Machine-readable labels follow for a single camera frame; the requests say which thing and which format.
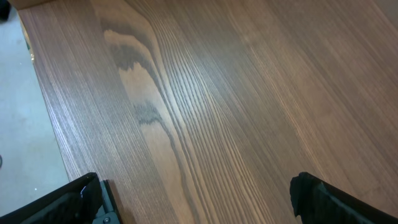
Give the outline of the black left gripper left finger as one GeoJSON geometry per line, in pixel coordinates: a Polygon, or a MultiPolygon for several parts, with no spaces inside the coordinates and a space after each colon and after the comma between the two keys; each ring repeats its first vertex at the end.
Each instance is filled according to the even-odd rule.
{"type": "Polygon", "coordinates": [[[89,172],[1,217],[1,223],[116,224],[121,217],[109,181],[89,172]]]}

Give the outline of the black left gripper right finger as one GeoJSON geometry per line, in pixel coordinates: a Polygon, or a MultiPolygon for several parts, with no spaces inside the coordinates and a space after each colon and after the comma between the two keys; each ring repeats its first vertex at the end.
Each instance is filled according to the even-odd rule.
{"type": "Polygon", "coordinates": [[[294,215],[302,223],[393,223],[397,218],[378,210],[308,172],[290,181],[294,215]]]}

